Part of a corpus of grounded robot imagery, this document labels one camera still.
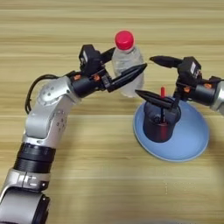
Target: table surface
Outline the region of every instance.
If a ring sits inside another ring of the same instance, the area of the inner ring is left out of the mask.
[[[133,31],[147,62],[159,54],[193,55],[206,78],[224,77],[223,25],[223,0],[1,0],[0,185],[21,143],[35,78],[79,69],[83,44],[105,51],[122,29]],[[158,93],[163,85],[171,95],[176,78],[175,69],[149,62],[144,89]],[[210,127],[209,145],[193,161],[168,163],[134,137],[141,102],[99,92],[73,108],[45,192],[52,199],[48,223],[224,223],[223,118],[193,104]]]

